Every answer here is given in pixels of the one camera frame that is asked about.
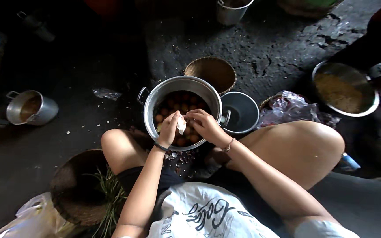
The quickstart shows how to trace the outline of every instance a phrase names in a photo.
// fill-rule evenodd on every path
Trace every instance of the brown egg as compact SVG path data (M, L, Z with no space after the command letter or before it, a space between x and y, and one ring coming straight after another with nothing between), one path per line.
M188 105L187 105L186 103L182 103L182 111L183 111L184 113L186 113L186 112L189 111L189 107L188 107Z
M190 134L192 134L192 127L186 127L186 129L185 129L185 131L183 132L183 134L185 134L185 135L190 135Z
M162 122L163 119L164 119L163 116L160 114L156 115L156 117L155 117L156 122Z
M167 100L167 104L168 104L168 106L169 106L170 108L173 108L173 106L174 106L174 100L173 100L173 99L169 99L169 100Z
M200 108L200 109L204 109L205 106L206 106L206 104L204 102L198 103L198 108Z
M196 96L191 97L190 100L192 104L196 104L198 102L198 98Z
M180 94L175 94L175 95L174 95L174 100L175 100L176 102L180 102L180 101L182 100L181 95L180 95Z
M175 104L173 105L173 109L174 109L175 111L180 110L180 104L175 103Z
M189 139L190 139L190 141L191 141L192 143L197 143L197 142L199 142L199 136L198 136L198 135L191 135Z
M179 139L177 139L177 146L183 147L185 146L185 144L186 144L186 138L180 137Z
M189 100L189 94L183 94L182 98L183 98L183 101L188 101Z
M168 115L168 109L166 109L166 108L161 109L161 114L163 116L167 116Z

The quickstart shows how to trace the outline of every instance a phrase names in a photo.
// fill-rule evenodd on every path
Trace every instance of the leg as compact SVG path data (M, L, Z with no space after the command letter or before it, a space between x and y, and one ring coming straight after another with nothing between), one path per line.
M143 166L148 156L126 130L106 131L101 137L101 146L105 159L116 175L124 170Z
M338 132L309 121L264 127L240 142L305 189L314 186L336 166L345 148ZM239 171L233 161L226 167Z

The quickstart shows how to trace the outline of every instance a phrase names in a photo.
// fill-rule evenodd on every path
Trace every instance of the pot rim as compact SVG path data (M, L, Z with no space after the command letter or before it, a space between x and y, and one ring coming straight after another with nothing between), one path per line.
M221 96L220 98L224 97L225 95L233 94L233 93L245 95L246 97L248 97L254 103L254 105L255 105L255 107L257 109L257 114L258 114L257 121L251 126L251 128L243 130L243 131L232 131L232 130L226 129L225 127L223 128L223 130L225 130L227 133L232 133L232 134L245 134L245 133L250 132L251 130L253 130L254 127L257 125L258 121L260 120L260 110L258 109L258 104L252 99L252 97L250 97L249 95L244 94L242 92L236 92L236 91L227 92L223 96Z
M161 82L154 89L152 89L151 92L149 93L148 97L145 100L145 105L144 105L144 123L145 123L146 131L148 132L148 134L151 136L151 138L154 141L157 141L159 135L158 135L158 133L156 133L154 135L154 134L152 134L152 130L149 130L150 129L149 127L150 127L151 124L150 124L149 118L147 116L147 113L145 113L145 112L149 111L148 110L148 106L149 106L149 100L148 99L150 99L150 97L153 94L153 92L155 92L158 89L160 89L164 84L166 84L169 81L173 81L173 80L177 80L177 79L190 79L190 80L198 81L198 82L204 84L206 87L208 87L212 92L214 92L214 95L217 97L217 100L219 102L219 114L218 114L218 116L216 118L216 121L217 121L218 124L220 124L221 116L222 116L222 110L223 110L223 105L221 103L221 99L220 99L219 93L216 91L216 89L211 84L209 84L207 81L204 81L203 79L200 79L200 78L197 78L197 77L194 77L194 76L181 75L181 76L172 77L172 78L169 78L169 79ZM197 143L195 143L193 145L190 145L190 146L186 146L186 147L170 146L169 149L170 150L174 150L174 151L186 151L186 150L190 150L190 149L195 149L198 146L200 146L203 143L205 143L206 141L207 140L205 140L203 138L199 142L197 142Z
M7 117L7 119L8 119L8 110L12 110L13 109L14 100L16 98L18 98L18 96L20 96L21 94L25 94L25 93L28 93L28 92L37 93L41 97L41 105L39 107L39 110L35 113L35 115L39 116L39 113L42 111L42 106L44 105L44 95L42 95L40 92L38 92L36 90L26 90L26 91L23 91L23 92L19 93L17 96L15 96L13 99L11 99L11 101L8 104L7 109L6 109L6 117ZM25 122L22 122L22 123L13 123L9 119L8 119L8 121L10 121L10 123L12 123L14 125L23 125L23 124L26 124L26 123L29 122L30 117L32 117L32 116L29 116L28 119Z

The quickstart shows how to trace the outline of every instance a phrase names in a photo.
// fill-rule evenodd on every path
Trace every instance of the metal bucket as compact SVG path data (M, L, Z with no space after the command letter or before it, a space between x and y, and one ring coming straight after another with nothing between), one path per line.
M230 110L230 120L223 129L229 134L250 132L258 123L260 110L255 101L241 92L228 92L221 96L223 111Z
M12 99L7 107L7 119L14 125L43 125L58 113L57 103L35 90L11 91L6 96Z
M228 7L237 0L217 0L217 21L223 25L234 25L244 16L246 9L253 3L254 0L238 0L242 5L237 8Z

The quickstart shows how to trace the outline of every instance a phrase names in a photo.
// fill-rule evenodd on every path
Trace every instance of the plastic bag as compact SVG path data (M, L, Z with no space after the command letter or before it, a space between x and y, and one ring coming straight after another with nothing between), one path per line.
M260 112L257 129L294 121L319 122L335 128L340 121L337 116L320 112L316 103L308 104L300 95L289 91L276 94Z
M0 238L66 238L75 229L54 208L50 192L30 199L16 217L0 229Z
M114 101L117 101L117 98L119 98L122 93L119 93L119 92L116 92L116 91L113 91L111 89L92 89L92 92L95 94L95 96L99 97L99 98L108 98L108 99L111 99L111 100L114 100Z

